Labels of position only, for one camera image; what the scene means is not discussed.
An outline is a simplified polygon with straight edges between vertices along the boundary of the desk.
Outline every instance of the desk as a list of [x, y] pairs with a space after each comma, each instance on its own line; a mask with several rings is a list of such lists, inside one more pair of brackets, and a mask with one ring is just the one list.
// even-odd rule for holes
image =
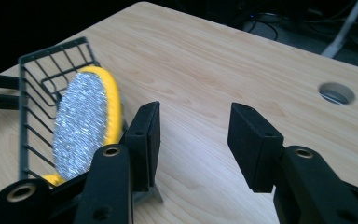
[[[232, 102], [254, 107], [285, 146], [313, 148], [358, 186], [358, 67], [149, 3], [70, 39], [78, 36], [115, 74], [126, 120], [161, 102], [156, 181], [164, 203], [137, 205], [135, 223], [278, 222], [273, 195], [248, 190], [227, 146]], [[318, 87], [329, 81], [351, 88], [355, 101], [325, 101]], [[0, 111], [0, 189], [17, 179], [18, 123], [18, 112]]]

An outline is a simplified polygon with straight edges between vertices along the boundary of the wire basket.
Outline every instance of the wire basket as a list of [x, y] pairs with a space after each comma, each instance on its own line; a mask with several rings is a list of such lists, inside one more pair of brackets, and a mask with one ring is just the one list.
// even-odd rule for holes
[[77, 70], [99, 66], [86, 37], [19, 58], [20, 179], [55, 173], [52, 141], [60, 100]]

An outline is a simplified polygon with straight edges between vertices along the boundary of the dark background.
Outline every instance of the dark background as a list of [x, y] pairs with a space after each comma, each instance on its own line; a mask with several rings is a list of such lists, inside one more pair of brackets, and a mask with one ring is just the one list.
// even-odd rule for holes
[[[154, 4], [176, 9], [210, 21], [241, 29], [250, 13], [279, 8], [294, 21], [302, 20], [314, 5], [328, 16], [337, 5], [351, 0], [155, 0]], [[0, 72], [17, 64], [21, 55], [50, 47], [138, 1], [0, 1]]]

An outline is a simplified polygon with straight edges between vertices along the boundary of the light wood tabletop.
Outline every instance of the light wood tabletop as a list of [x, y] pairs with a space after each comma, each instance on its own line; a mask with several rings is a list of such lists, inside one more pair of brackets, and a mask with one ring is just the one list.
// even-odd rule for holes
[[[80, 36], [114, 74], [128, 122], [139, 106], [161, 103], [156, 181], [164, 202], [137, 205], [135, 223], [278, 223], [273, 194], [248, 189], [227, 146], [233, 102], [255, 108], [286, 147], [318, 151], [358, 187], [358, 67], [145, 2], [68, 40]], [[350, 88], [354, 101], [327, 102], [318, 92], [326, 82]], [[0, 190], [18, 179], [18, 151], [19, 112], [0, 110]]]

